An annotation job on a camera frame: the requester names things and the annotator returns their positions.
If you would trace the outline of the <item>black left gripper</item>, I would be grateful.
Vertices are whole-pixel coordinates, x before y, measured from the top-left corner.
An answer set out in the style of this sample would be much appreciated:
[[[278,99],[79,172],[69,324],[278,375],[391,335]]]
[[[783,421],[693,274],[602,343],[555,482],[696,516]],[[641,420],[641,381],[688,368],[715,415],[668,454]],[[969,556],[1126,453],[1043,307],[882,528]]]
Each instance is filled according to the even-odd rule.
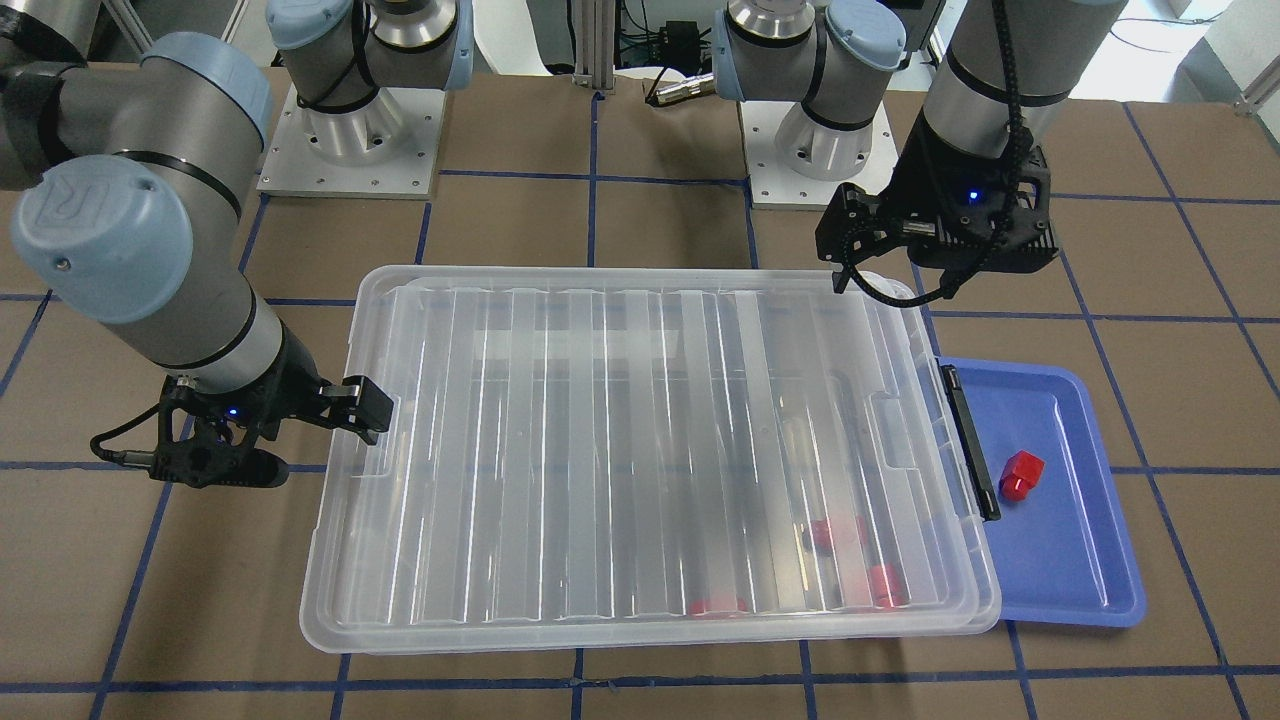
[[[838,186],[815,229],[815,254],[849,269],[904,247],[913,264],[957,274],[991,246],[1007,188],[1004,168],[998,158],[911,135],[878,195],[850,182]],[[1029,274],[1057,258],[1050,183],[1043,150],[1034,146],[1021,169],[1011,225],[992,246],[983,272]]]

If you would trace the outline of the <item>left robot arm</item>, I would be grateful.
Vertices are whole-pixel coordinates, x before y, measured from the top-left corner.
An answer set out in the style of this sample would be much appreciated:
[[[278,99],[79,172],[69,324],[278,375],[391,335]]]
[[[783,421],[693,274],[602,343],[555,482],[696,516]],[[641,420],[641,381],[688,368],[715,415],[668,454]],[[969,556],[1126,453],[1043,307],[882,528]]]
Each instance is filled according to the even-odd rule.
[[[1121,1],[969,1],[887,186],[852,176],[908,58],[902,13],[879,1],[730,1],[712,26],[721,97],[790,102],[780,152],[837,181],[815,252],[846,286],[904,249],[950,284],[1030,274],[1059,255],[1041,136],[1124,9]]]

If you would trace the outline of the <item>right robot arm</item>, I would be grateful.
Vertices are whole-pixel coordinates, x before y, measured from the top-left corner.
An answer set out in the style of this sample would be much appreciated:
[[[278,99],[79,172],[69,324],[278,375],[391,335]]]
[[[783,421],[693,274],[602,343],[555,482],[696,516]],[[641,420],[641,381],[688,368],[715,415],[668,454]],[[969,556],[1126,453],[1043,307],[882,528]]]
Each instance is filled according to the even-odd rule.
[[[3,4],[3,187],[10,240],[64,302],[166,378],[157,402],[95,436],[102,461],[195,488],[274,488],[259,447],[284,420],[374,446],[394,404],[333,382],[230,263],[274,101],[262,69],[211,35],[172,32],[133,70],[93,69],[96,1]]]

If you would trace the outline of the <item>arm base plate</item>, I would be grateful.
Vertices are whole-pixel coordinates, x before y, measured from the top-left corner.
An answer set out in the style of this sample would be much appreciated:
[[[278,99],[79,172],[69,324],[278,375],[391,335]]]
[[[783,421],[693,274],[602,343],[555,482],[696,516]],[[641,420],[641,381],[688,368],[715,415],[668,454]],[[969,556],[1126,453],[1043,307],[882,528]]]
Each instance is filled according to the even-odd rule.
[[[381,88],[346,114],[301,109],[289,90],[257,188],[280,197],[429,200],[449,95]]]
[[[884,106],[855,131],[818,126],[796,102],[741,102],[742,146],[755,208],[819,211],[845,182],[878,195],[899,159]]]

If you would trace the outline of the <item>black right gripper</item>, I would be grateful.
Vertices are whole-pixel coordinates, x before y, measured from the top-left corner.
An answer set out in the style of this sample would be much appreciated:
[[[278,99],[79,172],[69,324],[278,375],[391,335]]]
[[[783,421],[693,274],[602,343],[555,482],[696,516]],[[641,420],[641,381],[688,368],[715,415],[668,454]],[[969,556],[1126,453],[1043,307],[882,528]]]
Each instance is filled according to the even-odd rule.
[[[241,389],[214,395],[165,380],[150,477],[192,488],[275,488],[288,479],[288,464],[259,445],[275,439],[283,421],[343,430],[375,446],[390,429],[394,405],[365,375],[338,384],[323,378],[308,350],[285,329],[266,372]]]

